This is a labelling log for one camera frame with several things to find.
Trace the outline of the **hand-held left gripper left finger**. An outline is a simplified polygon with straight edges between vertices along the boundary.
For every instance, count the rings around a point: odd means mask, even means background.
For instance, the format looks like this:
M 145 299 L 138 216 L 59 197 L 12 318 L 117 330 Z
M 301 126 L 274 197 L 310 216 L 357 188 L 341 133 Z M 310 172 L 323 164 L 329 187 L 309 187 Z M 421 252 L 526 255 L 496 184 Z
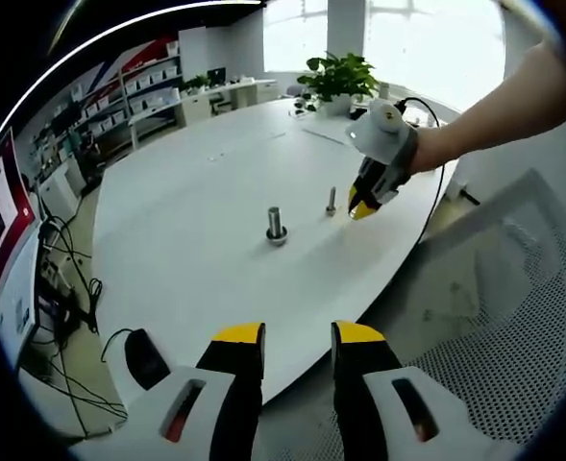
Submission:
M 127 421 L 76 445 L 76 460 L 249 460 L 262 408 L 263 322 L 217 332 L 196 366 L 144 391 Z

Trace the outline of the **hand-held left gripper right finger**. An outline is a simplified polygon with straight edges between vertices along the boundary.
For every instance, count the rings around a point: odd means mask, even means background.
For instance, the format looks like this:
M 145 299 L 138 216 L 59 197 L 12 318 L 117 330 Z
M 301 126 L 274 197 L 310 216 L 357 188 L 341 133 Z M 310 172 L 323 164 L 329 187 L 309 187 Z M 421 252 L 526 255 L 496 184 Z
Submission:
M 373 328 L 332 322 L 332 372 L 347 460 L 514 460 L 522 450 L 475 428 L 460 398 L 403 366 Z

